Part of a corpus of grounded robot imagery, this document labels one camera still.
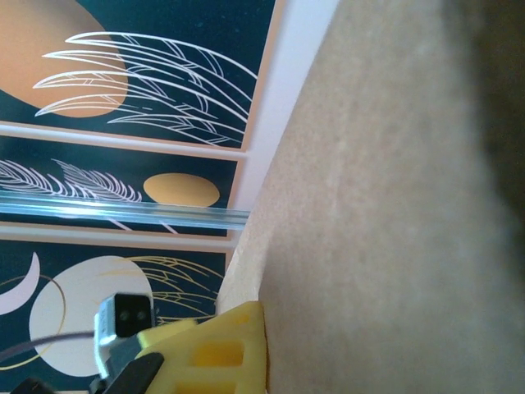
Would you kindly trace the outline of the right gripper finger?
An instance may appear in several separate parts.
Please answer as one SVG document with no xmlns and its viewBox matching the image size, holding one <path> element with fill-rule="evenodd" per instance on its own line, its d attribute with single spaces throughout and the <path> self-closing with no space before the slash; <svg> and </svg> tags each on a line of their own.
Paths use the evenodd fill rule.
<svg viewBox="0 0 525 394">
<path fill-rule="evenodd" d="M 267 339 L 263 305 L 248 301 L 196 323 L 180 320 L 138 335 L 140 358 L 163 363 L 148 393 L 264 393 Z"/>
</svg>

